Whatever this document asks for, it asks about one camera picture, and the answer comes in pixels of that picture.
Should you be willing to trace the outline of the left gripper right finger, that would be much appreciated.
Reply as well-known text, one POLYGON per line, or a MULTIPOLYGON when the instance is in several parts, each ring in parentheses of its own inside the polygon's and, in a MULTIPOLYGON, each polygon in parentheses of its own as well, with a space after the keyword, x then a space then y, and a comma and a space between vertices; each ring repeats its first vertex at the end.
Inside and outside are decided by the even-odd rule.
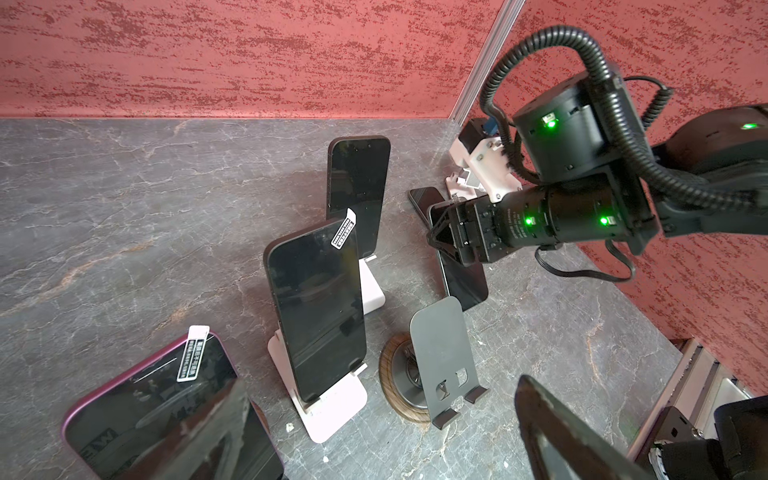
POLYGON ((536 479, 650 479, 530 375, 514 398, 520 435, 536 479))

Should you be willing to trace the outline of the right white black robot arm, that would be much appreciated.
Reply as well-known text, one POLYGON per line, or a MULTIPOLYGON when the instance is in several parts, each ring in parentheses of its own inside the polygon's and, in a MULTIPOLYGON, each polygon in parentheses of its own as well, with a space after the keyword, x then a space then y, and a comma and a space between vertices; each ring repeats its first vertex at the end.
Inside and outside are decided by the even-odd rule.
POLYGON ((660 87, 638 113, 619 68, 586 31, 539 30, 505 53, 479 95, 498 128, 502 172, 528 182, 450 204, 428 243, 460 263, 492 263, 524 247, 625 243, 640 254, 657 235, 763 235, 767 231, 767 108, 714 110, 652 144, 651 124, 671 97, 660 87), (513 115, 495 103, 505 78, 527 57, 575 51, 583 71, 513 115))

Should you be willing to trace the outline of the purple case phone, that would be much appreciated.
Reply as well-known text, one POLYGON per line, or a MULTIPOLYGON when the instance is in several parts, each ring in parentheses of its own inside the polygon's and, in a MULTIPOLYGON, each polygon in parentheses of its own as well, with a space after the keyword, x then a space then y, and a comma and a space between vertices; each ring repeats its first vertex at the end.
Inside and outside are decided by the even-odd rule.
MULTIPOLYGON (((123 479, 234 380, 242 381, 218 336, 208 328, 188 333, 79 400, 65 417, 63 439, 99 478, 123 479)), ((282 479, 284 465, 268 425, 248 399, 232 479, 282 479)))

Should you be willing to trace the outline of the grey stand wooden base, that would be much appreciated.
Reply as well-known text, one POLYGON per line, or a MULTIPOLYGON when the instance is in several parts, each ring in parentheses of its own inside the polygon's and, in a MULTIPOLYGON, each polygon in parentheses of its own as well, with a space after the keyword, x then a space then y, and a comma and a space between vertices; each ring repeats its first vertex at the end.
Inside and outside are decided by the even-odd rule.
POLYGON ((456 400, 477 403, 487 388, 478 379, 459 300, 448 296, 414 314, 409 330, 386 343, 379 378, 396 413, 439 430, 459 416, 456 400))

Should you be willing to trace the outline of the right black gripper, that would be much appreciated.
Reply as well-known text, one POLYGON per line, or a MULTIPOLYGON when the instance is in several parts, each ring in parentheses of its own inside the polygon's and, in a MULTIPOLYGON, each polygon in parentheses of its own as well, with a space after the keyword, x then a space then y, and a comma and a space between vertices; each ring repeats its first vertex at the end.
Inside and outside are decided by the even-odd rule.
POLYGON ((493 263, 524 247, 599 240, 624 242, 639 255, 654 237, 654 215, 639 180, 612 173, 436 209, 427 241, 463 265, 493 263))

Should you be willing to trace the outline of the silver edged phone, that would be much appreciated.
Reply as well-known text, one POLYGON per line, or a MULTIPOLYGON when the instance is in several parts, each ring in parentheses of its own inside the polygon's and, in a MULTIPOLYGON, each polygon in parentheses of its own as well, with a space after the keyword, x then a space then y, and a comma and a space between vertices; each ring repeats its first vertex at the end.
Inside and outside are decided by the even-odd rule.
MULTIPOLYGON (((436 226, 446 209, 451 206, 450 201, 434 204, 429 208, 432 226, 436 226)), ((453 244, 453 236, 450 227, 445 227, 438 234, 439 241, 453 244)), ((484 302, 489 295, 489 289, 483 265, 473 263, 464 266, 454 256, 438 251, 438 258, 443 275, 443 283, 446 295, 459 300, 462 310, 467 311, 484 302)))

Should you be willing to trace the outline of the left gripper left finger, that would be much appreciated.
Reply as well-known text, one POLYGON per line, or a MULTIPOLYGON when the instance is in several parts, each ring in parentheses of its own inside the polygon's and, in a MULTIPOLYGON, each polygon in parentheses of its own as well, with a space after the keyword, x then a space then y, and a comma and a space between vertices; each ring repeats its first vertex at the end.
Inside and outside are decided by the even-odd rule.
POLYGON ((248 412, 244 383, 234 380, 121 477, 232 479, 244 445, 248 412))

